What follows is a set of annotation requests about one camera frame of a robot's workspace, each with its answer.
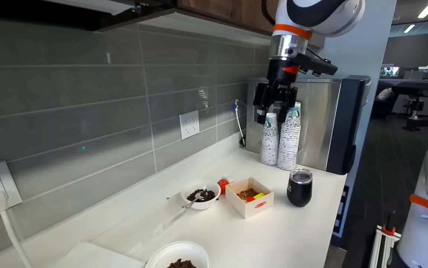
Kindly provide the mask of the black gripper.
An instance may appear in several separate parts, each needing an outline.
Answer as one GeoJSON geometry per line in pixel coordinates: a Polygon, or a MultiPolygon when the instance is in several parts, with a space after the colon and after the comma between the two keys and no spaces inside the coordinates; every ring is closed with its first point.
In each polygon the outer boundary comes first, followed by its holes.
{"type": "Polygon", "coordinates": [[[293,87],[299,67],[292,60],[274,58],[269,61],[268,78],[256,88],[253,104],[254,121],[260,125],[266,122],[266,115],[274,103],[280,104],[278,122],[284,124],[287,113],[295,107],[297,89],[293,87]]]}

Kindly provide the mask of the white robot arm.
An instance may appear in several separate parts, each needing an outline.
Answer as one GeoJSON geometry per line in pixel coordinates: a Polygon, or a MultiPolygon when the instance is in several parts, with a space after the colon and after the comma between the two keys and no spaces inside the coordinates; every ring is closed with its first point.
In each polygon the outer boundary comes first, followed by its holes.
{"type": "Polygon", "coordinates": [[[335,75],[338,67],[321,57],[306,54],[314,33],[324,37],[342,36],[352,30],[366,12],[366,0],[280,0],[277,15],[265,17],[274,24],[266,81],[254,95],[254,121],[265,124],[269,109],[278,103],[278,121],[284,122],[296,104],[295,87],[300,72],[320,76],[335,75]]]}

